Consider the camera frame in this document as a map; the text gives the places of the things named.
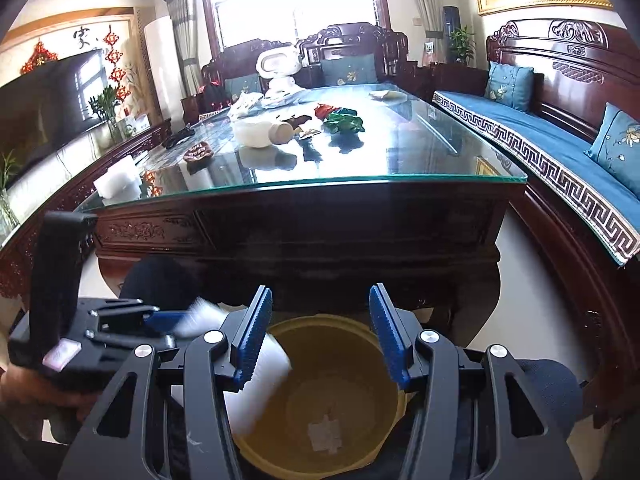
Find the person left hand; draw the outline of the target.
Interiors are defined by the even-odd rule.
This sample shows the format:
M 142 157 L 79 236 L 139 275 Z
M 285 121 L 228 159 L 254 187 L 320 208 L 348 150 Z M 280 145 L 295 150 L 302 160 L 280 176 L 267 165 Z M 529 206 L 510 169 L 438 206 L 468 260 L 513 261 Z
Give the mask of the person left hand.
M 68 392 L 53 385 L 35 370 L 10 364 L 1 374 L 1 403 L 6 406 L 41 405 L 74 408 L 82 422 L 99 399 L 100 393 Z

